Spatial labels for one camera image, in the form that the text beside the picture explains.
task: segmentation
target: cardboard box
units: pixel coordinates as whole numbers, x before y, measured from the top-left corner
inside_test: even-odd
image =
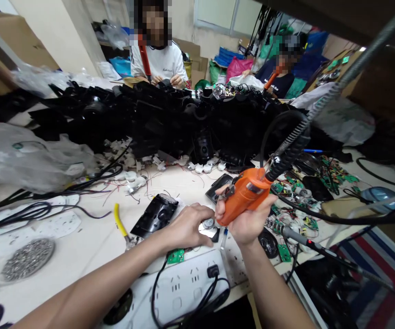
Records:
[[[38,67],[46,65],[52,70],[59,69],[56,61],[22,16],[0,12],[0,37],[25,63]]]
[[[200,46],[192,42],[173,38],[173,41],[177,43],[180,50],[187,53],[192,61],[191,64],[191,77],[188,77],[191,81],[191,87],[194,88],[195,84],[206,77],[206,71],[208,69],[209,59],[200,56]]]

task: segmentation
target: hand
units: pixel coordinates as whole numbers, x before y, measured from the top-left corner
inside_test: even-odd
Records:
[[[228,185],[216,191],[220,195]],[[264,224],[270,213],[270,206],[278,199],[276,195],[269,196],[255,210],[246,210],[228,225],[234,240],[241,247],[250,245],[263,231]],[[225,214],[225,201],[218,201],[216,205],[216,219],[223,218]]]
[[[208,207],[198,203],[185,207],[169,226],[158,231],[162,243],[166,243],[165,252],[199,245],[212,247],[211,239],[199,233],[200,223],[209,218],[214,218],[214,211]]]
[[[242,76],[243,76],[243,78],[246,78],[250,74],[251,74],[251,70],[246,70],[243,72]]]
[[[161,82],[162,80],[163,78],[159,75],[152,77],[152,85],[158,85],[158,83]]]
[[[184,82],[179,74],[176,74],[173,78],[171,78],[170,83],[173,87],[180,87]]]

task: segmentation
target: white cloth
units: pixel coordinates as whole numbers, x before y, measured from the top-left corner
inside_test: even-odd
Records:
[[[162,50],[156,50],[150,46],[146,46],[146,50],[152,77],[160,76],[163,79],[171,79],[176,74],[179,74],[184,82],[188,81],[182,51],[176,43],[172,42],[171,46],[167,46]],[[132,75],[147,78],[138,46],[131,47],[130,56]]]

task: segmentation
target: clear plastic bag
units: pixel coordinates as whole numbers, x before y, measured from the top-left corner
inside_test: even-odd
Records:
[[[54,84],[62,90],[68,87],[69,74],[52,71],[46,66],[40,68],[23,63],[17,70],[12,71],[14,82],[22,89],[45,98],[53,93],[49,84]]]
[[[101,30],[109,40],[112,48],[124,50],[124,47],[129,46],[129,35],[124,31],[120,25],[109,21],[107,25],[102,25]]]
[[[59,192],[95,169],[92,150],[71,142],[67,135],[46,142],[29,129],[0,123],[0,183],[40,194]]]

